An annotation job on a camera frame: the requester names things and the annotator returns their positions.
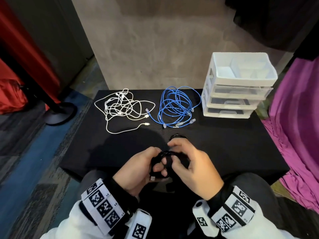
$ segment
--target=plastic drawer organizer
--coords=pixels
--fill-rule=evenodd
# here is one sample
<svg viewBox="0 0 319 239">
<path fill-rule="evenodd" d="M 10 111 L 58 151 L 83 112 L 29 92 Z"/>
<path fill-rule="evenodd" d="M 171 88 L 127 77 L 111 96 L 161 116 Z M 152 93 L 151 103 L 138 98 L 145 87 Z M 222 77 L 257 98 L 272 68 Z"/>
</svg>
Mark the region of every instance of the plastic drawer organizer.
<svg viewBox="0 0 319 239">
<path fill-rule="evenodd" d="M 277 80 L 266 53 L 213 53 L 202 93 L 204 116 L 249 118 Z"/>
</svg>

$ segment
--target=white cable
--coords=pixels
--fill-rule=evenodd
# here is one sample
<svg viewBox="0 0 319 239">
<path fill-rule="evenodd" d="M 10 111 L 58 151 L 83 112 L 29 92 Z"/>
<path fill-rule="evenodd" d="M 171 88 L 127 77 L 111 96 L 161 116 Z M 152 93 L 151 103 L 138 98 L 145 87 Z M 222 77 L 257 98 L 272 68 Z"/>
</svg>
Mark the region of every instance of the white cable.
<svg viewBox="0 0 319 239">
<path fill-rule="evenodd" d="M 127 97 L 127 95 L 130 94 L 132 96 L 131 99 L 129 99 Z M 96 103 L 104 100 L 106 98 L 108 98 L 109 96 L 113 96 L 110 97 L 108 100 L 106 100 L 104 102 L 104 111 L 102 111 L 97 105 Z M 122 132 L 128 132 L 128 131 L 133 131 L 138 129 L 141 125 L 150 125 L 150 123 L 141 123 L 140 125 L 138 125 L 137 128 L 134 129 L 130 129 L 130 130 L 125 130 L 122 132 L 110 132 L 107 128 L 108 126 L 108 121 L 111 120 L 113 117 L 116 116 L 120 116 L 120 117 L 127 117 L 130 120 L 133 121 L 138 121 L 144 118 L 149 117 L 148 112 L 142 113 L 142 102 L 149 102 L 152 103 L 154 106 L 151 110 L 149 110 L 149 112 L 151 112 L 154 108 L 155 108 L 155 103 L 151 102 L 151 101 L 138 101 L 138 100 L 133 100 L 133 93 L 129 92 L 129 89 L 124 88 L 122 91 L 119 92 L 115 92 L 113 94 L 110 94 L 108 96 L 105 96 L 104 98 L 97 100 L 96 102 L 94 102 L 94 105 L 97 109 L 99 109 L 104 115 L 105 115 L 105 120 L 106 120 L 106 130 L 111 133 L 111 134 L 119 134 Z M 134 110 L 134 106 L 136 104 L 139 104 L 139 112 Z"/>
</svg>

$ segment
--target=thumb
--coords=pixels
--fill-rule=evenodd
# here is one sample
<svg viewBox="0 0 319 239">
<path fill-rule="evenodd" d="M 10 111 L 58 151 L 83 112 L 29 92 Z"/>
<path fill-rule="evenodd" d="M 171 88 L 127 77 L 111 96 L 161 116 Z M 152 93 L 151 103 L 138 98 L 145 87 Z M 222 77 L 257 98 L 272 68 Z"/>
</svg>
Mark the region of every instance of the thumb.
<svg viewBox="0 0 319 239">
<path fill-rule="evenodd" d="M 179 160 L 179 158 L 173 155 L 172 160 L 173 160 L 172 169 L 174 170 L 174 172 L 181 179 L 188 177 L 190 172 L 188 169 L 184 167 L 184 165 L 181 164 L 181 161 Z"/>
</svg>

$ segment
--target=hand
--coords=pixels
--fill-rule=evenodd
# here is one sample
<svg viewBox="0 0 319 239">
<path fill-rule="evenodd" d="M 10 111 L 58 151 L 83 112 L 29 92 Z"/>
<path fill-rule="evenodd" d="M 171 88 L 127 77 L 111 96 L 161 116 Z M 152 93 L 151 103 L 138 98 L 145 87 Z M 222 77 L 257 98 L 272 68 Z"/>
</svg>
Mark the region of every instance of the hand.
<svg viewBox="0 0 319 239">
<path fill-rule="evenodd" d="M 172 156 L 172 169 L 195 194 L 209 200 L 221 190 L 224 182 L 205 152 L 196 149 L 186 138 L 174 138 L 168 145 L 172 147 L 171 151 L 183 152 L 189 157 L 190 164 L 186 169 L 178 157 Z"/>
<path fill-rule="evenodd" d="M 143 187 L 151 182 L 151 160 L 160 152 L 161 150 L 159 148 L 149 147 L 148 149 L 135 154 L 113 176 L 113 179 L 132 196 L 137 196 Z M 163 169 L 164 167 L 161 163 L 158 163 L 153 167 L 154 172 L 160 172 Z"/>
</svg>

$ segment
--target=left hand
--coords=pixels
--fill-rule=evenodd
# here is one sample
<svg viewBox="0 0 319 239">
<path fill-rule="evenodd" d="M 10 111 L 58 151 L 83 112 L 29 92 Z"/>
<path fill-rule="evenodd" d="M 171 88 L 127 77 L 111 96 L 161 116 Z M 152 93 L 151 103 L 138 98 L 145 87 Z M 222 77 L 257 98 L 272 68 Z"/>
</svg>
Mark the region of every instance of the left hand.
<svg viewBox="0 0 319 239">
<path fill-rule="evenodd" d="M 152 158 L 156 157 L 160 152 L 159 148 L 149 147 L 135 154 L 113 176 L 113 179 L 130 195 L 137 196 L 147 183 L 158 182 L 158 180 L 150 181 L 150 171 Z M 153 167 L 154 172 L 160 172 L 163 169 L 162 163 L 157 163 Z"/>
</svg>

